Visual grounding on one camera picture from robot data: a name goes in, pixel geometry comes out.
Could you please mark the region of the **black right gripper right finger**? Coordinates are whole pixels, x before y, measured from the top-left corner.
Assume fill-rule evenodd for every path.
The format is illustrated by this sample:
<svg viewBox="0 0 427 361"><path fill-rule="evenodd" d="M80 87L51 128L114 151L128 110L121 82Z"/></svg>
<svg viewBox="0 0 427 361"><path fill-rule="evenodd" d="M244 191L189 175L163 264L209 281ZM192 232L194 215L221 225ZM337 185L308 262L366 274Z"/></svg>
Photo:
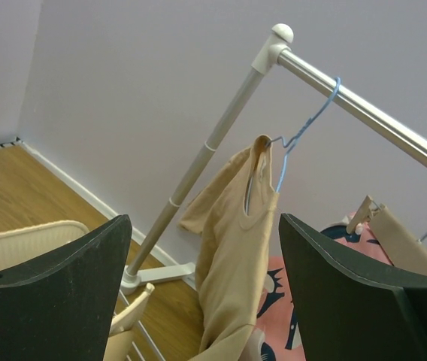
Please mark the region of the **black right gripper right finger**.
<svg viewBox="0 0 427 361"><path fill-rule="evenodd" d="M308 360L427 360L427 276L281 214L280 246Z"/></svg>

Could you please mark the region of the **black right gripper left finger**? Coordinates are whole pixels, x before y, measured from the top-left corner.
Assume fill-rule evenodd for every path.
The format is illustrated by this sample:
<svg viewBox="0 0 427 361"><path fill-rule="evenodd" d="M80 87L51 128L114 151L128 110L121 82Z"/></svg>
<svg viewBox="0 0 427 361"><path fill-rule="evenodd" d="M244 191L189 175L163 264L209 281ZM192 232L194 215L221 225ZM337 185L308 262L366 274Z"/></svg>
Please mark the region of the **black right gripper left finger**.
<svg viewBox="0 0 427 361"><path fill-rule="evenodd" d="M0 271L0 360L101 360L129 252L128 216Z"/></svg>

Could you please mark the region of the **beige plate orange leaves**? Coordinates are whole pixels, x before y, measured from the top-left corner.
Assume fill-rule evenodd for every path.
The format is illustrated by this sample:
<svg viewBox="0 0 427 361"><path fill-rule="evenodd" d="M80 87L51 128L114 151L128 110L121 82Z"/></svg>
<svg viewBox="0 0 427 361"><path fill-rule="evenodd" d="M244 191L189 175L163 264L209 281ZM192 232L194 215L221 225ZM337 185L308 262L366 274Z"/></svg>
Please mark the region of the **beige plate orange leaves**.
<svg viewBox="0 0 427 361"><path fill-rule="evenodd" d="M125 361L132 346L135 333L133 330L124 331L108 338L105 348L104 361Z"/></svg>

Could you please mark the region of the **yellow woven placemat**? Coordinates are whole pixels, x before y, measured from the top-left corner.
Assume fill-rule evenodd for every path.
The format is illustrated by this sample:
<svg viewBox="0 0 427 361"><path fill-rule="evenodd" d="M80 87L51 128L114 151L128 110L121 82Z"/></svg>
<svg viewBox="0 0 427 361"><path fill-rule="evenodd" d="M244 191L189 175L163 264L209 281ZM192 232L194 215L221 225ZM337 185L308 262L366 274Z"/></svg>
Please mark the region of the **yellow woven placemat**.
<svg viewBox="0 0 427 361"><path fill-rule="evenodd" d="M113 316L109 336L129 331L135 326L144 314L149 298L154 290L154 285L147 283L141 294L132 302L128 302L122 290L119 291L119 297L126 307L120 313Z"/></svg>

